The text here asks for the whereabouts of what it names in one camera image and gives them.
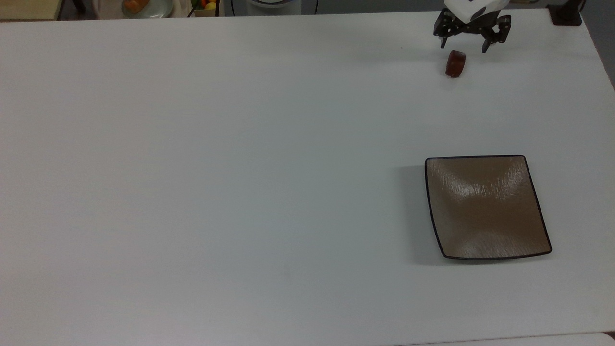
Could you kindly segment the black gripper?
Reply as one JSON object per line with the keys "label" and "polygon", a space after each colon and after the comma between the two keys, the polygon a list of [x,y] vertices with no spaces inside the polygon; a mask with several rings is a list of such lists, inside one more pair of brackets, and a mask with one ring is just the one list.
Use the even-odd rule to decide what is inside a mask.
{"label": "black gripper", "polygon": [[433,34],[439,37],[441,49],[444,49],[449,37],[460,33],[482,35],[484,38],[482,53],[486,53],[490,46],[506,42],[506,35],[512,26],[511,15],[499,14],[500,11],[494,11],[472,22],[464,23],[450,9],[442,9],[433,26]]}

